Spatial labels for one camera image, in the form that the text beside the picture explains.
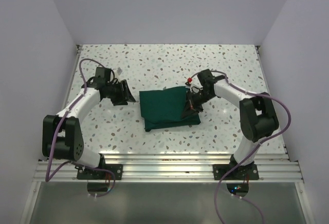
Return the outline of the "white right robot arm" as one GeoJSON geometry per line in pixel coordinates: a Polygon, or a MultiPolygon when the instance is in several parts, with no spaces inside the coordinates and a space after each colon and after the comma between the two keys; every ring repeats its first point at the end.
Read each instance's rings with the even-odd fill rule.
{"type": "Polygon", "coordinates": [[[242,180],[259,175],[254,158],[260,148],[260,141],[270,137],[279,128],[275,108],[269,94],[249,92],[229,82],[225,73],[213,75],[210,69],[196,74],[201,84],[197,87],[188,78],[185,85],[186,103],[182,118],[197,115],[203,111],[203,104],[217,97],[233,104],[240,112],[240,129],[243,134],[240,144],[228,164],[214,165],[214,179],[242,180]]]}

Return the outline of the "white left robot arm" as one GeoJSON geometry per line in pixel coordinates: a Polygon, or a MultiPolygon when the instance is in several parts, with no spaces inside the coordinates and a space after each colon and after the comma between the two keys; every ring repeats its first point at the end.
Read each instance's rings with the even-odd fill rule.
{"type": "Polygon", "coordinates": [[[50,180],[52,161],[65,160],[88,170],[95,179],[106,175],[104,157],[84,147],[81,124],[103,99],[114,106],[128,105],[136,100],[126,80],[120,80],[110,68],[97,67],[95,75],[83,78],[78,95],[60,112],[43,120],[42,153],[48,159],[46,179],[50,180]]]}

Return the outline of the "green surgical cloth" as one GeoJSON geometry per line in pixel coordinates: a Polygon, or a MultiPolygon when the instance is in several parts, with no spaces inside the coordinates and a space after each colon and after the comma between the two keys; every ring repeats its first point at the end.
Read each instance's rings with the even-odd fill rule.
{"type": "Polygon", "coordinates": [[[181,117],[186,103],[186,92],[187,89],[183,86],[140,91],[139,103],[144,130],[150,132],[154,129],[199,125],[199,115],[181,117]]]}

